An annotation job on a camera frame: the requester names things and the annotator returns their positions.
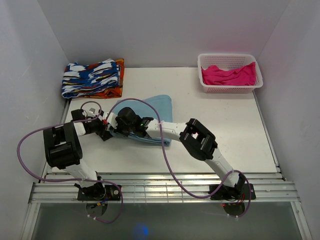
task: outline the orange fabric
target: orange fabric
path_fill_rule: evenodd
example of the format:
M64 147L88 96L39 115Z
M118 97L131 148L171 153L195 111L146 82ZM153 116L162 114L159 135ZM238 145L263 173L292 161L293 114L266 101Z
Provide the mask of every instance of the orange fabric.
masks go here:
M92 98L92 99L115 99L121 98L122 90L124 85L124 75L125 75L125 60L123 58L118 59L115 61L117 65L120 66L120 79L119 79L119 86L109 87L102 92L98 92L93 95L84 96L85 98Z

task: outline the white plastic basket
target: white plastic basket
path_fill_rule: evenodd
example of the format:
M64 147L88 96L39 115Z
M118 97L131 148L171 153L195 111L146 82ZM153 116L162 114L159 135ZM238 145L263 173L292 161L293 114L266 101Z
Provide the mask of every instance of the white plastic basket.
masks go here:
M207 69L211 65L216 65L222 70L237 69L255 62L256 80L253 86L221 86L206 85L203 80L201 67ZM261 71L254 56L249 54L230 53L204 53L198 56L198 73L203 91L208 94L247 94L263 85Z

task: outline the cable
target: cable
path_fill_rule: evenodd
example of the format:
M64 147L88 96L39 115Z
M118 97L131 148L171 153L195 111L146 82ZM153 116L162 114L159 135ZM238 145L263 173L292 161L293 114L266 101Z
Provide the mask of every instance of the cable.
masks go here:
M239 173L239 174L243 175L246 183L248 184L248 188L249 188L249 200L248 200L248 205L247 205L246 209L244 210L244 212L243 212L242 214L240 214L239 216L232 216L232 217L240 218L240 217L244 216L244 215L247 213L247 211L248 211L248 209L249 209L249 207L250 207L250 204L251 204L251 197L252 197L252 195L251 195L251 186L250 186L250 184L249 184L249 181L248 181L247 177L246 177L241 171L239 171L239 170L229 171L229 172L224 176L224 178L221 180L221 183L218 185L218 187L217 187L212 193L210 193L210 194L208 194L208 195L205 195L205 196L198 196L198 195L193 194L192 192L188 191L188 190L179 182L179 180L178 180L177 177L175 176L174 172L172 171L171 166L170 166L169 161L168 161L168 158L167 158L167 154L166 154L166 150L165 150L164 133L163 133L162 124L161 124L161 118L160 118L159 113L157 112L157 110L156 110L152 105L150 105L149 103L147 103L147 102L145 102L145 101L143 101L143 100L137 99L137 98L133 98L133 97L120 100L120 101L118 101L118 102L110 109L110 111L108 112L105 120L108 121L109 115L111 114L111 112L113 111L113 109L114 109L118 104L120 104L120 103L122 103L122 102L124 102L124 101L128 101L128 100L134 100L134 101L138 101L138 102L141 102L141 103L143 103L143 104L146 104L146 105L148 105L148 106L154 111L154 113L156 114L156 117L157 117L157 120L158 120L158 123L159 123L159 128L160 128L161 148L162 148L162 153L163 153L163 157L164 157L166 166L167 166L167 168L168 168L171 176L172 176L173 179L175 180L175 182L179 185L179 187L180 187L183 191L185 191L188 195L190 195L191 197L194 197L194 198L196 198L196 199L206 199L206 198L210 198L211 196L213 196L213 195L222 187L222 185L224 184L224 182L226 181L227 177L228 177L230 174L232 174L233 172Z
M234 198L233 200L226 199L226 201L233 203L233 202L237 201L237 199L236 199L236 198Z
M172 171L171 169L171 166L169 164L169 161L168 161L168 158L167 158L167 154L166 154L166 150L165 150L165 142L164 142L164 134L163 134L163 129L162 129L162 124L161 124L161 118L159 116L159 113L157 112L157 110L152 106L150 105L149 103L143 101L143 100L140 100L140 99L137 99L137 98L126 98L126 99L123 99L123 100L120 100L118 101L111 109L110 111L108 112L107 116L106 116L106 121L108 120L108 117L110 116L111 112L113 111L113 109L120 103L124 102L124 101L128 101L128 100L134 100L134 101L138 101L138 102L141 102L143 104L146 104L147 106L149 106L153 111L154 113L156 114L157 116L157 119L158 119L158 122L159 122L159 129L160 129L160 136L161 136L161 148L162 148L162 153L163 153L163 157L164 157L164 160L165 160L165 163L167 165L167 168L171 174L171 176L173 177L174 181L178 184L178 186L184 190L184 192L186 192L188 195L194 197L194 198L197 198L197 199L206 199L206 198L210 198L211 196L213 196L220 188L221 186L224 184L224 182L226 181L227 177L232 174L233 172L236 172L236 173L239 173L241 175L243 175L243 177L245 178L245 181L246 183L248 184L248 188L249 188L249 200L248 200L248 205L246 207L246 209L244 210L244 212L240 215L237 215L237 216L233 216L231 215L232 217L234 218L240 218L242 216L244 216L247 211L249 210L249 207L250 207L250 204L251 204L251 198L252 198L252 194L251 194L251 186L249 184L249 181L247 179L247 177L239 170L233 170L233 171L229 171L225 176L224 178L221 180L221 183L218 185L218 187L210 194L208 195L205 195L205 196L198 196L198 195L195 195L193 193L191 193L190 191L188 191L180 182L179 180L177 179L177 177L175 176L174 172ZM74 123L84 123L84 122L91 122L91 121L94 121L96 120L102 113L102 107L101 105L96 102L96 101L87 101L85 102L84 104L81 105L80 109L83 108L84 105L88 104L88 103L95 103L99 106L99 112L98 112L98 115L94 118L90 118L90 119L84 119L84 120L78 120L78 121L74 121ZM27 135L25 135L18 143L18 146L17 146L17 149L16 149L16 153L17 153L17 157L18 157L18 160L21 164L21 166L23 167L23 169L29 174L31 175L32 177L40 180L40 181L43 181L43 182L51 182L51 183L61 183L61 182L68 182L68 181L86 181L86 182L92 182L92 183L107 183L107 184L111 184L111 185L114 185L118 190L119 190L119 193L121 195L121 206L120 206L120 210L117 214L117 216L111 220L111 221L106 221L106 220L103 220L101 218L98 218L98 217L95 217L95 216L91 216L89 215L90 217L92 217L93 219L95 220L98 220L100 222L103 222L103 223L106 223L106 224L111 224L113 222L115 222L119 216L121 215L121 212L123 210L123 207L124 207L124 200L123 200L123 194L122 194L122 191L120 189L120 187L118 185L116 185L114 182L111 182L111 181L106 181L106 180L91 180L91 179L81 179L81 178L68 178L68 179L46 179L46 178L42 178L40 176L37 176L36 174L34 174L33 172L31 172L27 166L25 165L25 163L23 162L22 158L21 158L21 153L20 153L20 149L21 149L21 144L23 143L23 141L28 138L29 136L37 133L37 132L40 132L40 131L43 131L45 129L49 129L49 128L55 128L55 127L58 127L58 126L61 126L62 124L57 124L57 125L52 125L52 126L48 126L48 127L42 127L42 128L39 128L37 130L34 130L30 133L28 133Z
M241 201L240 201L239 204L242 204L242 203L244 202L244 200L245 200L245 194L243 193L243 194L242 194L242 199L241 199Z
M98 112L98 115L94 118L90 118L90 119L84 119L84 120L78 120L78 121L74 121L74 123L83 123L83 122L90 122L90 121L94 121L96 120L101 112L102 112L102 107L101 105L98 103L98 102L95 102L95 101L87 101L85 102L84 104L81 105L81 109L82 107L85 105L85 104L88 104L88 103L95 103L99 106L100 110ZM16 148L16 154L17 154L17 157L18 157L18 160L19 160L19 163L21 164L21 166L23 167L23 169L29 174L31 175L32 177L34 177L35 179L38 179L40 181L43 181L43 182L50 182L50 183L61 183L61 182L69 182L69 181L86 181L86 182L91 182L91 183L106 183L106 184L111 184L113 186L115 186L119 193L120 193L120 196L121 196L121 206L120 206L120 210L117 214L117 216L115 216L114 219L112 219L111 221L106 221L104 219L101 219L99 217L94 217L94 216L91 216L92 218L94 218L95 220L98 220L100 222L103 222L105 224L112 224L113 222L115 222L121 215L122 211L123 211L123 208L124 208L124 197L123 197L123 194L122 194L122 191L121 191L121 188L115 184L114 182L111 182L111 181L106 181L106 180L91 180L91 179L81 179L81 178L68 178L68 179L46 179L46 178L42 178L38 175L36 175L35 173L33 173L32 171L29 170L29 168L27 168L27 166L25 165L24 161L22 160L21 158L21 153L20 153L20 150L21 150L21 144L24 142L24 140L26 140L26 138L28 138L29 136L31 136L32 134L35 134L37 132L40 132L40 131L43 131L45 129L50 129L50 128L56 128L56 127L59 127L61 126L62 124L57 124L57 125L52 125L52 126L47 126L47 127L42 127L42 128L39 128L37 130L34 130L32 132L29 132L27 135L25 135L18 143L18 146Z

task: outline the light blue cloth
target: light blue cloth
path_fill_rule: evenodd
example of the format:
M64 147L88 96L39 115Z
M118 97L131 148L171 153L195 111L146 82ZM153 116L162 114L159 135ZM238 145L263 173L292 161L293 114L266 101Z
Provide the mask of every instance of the light blue cloth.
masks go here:
M144 101L152 105L157 110L161 121L165 121L169 123L173 122L171 97L169 97L168 95L158 95L158 96L153 96L153 97L144 99ZM148 105L135 100L128 100L128 101L121 102L119 105L117 105L114 108L112 112L114 112L115 114L118 114L118 112L125 107L131 108L135 112L135 114L139 115L141 118L151 117L158 120L156 113ZM131 133L128 136L128 138L138 140L141 142L146 142L146 143L161 144L160 137L157 137L157 138L138 137L135 134ZM171 143L171 139L168 139L168 138L164 139L164 144L166 146L169 146L170 143Z

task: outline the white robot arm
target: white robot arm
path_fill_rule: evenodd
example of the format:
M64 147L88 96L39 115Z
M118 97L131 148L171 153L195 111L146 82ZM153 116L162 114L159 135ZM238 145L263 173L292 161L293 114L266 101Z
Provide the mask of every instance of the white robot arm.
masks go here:
M101 179L82 159L82 149L78 137L96 133L106 141L112 138L114 133L118 133L123 136L134 134L144 138L160 138L159 124L162 126L164 138L181 142L194 158L208 164L220 179L223 179L228 172L233 171L218 149L216 137L194 118L184 123L158 123L152 117L139 117L129 107L120 110L118 115L112 112L110 114L102 112L99 118L88 122L77 121L96 117L93 108L86 114L82 109L74 110L71 114L74 122L71 121L63 126L44 130L43 138L48 164L70 173L75 178ZM236 199L242 194L244 180L238 173L233 172L227 176L223 186L224 188L217 192L216 199ZM81 181L76 184L76 187L86 196L95 200L102 199L106 193L102 183Z

